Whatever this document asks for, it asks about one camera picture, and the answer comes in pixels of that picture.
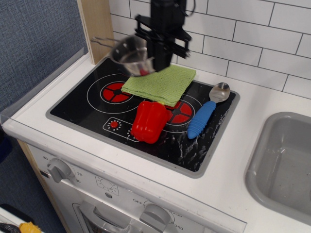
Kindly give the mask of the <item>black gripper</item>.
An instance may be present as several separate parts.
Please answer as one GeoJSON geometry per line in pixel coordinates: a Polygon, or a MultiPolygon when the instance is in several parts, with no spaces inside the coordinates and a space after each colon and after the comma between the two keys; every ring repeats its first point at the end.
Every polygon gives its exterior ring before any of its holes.
{"type": "Polygon", "coordinates": [[[150,16],[135,17],[136,35],[146,40],[148,58],[154,59],[156,72],[170,66],[173,54],[189,56],[191,36],[183,29],[186,4],[185,0],[152,0],[150,16]]]}

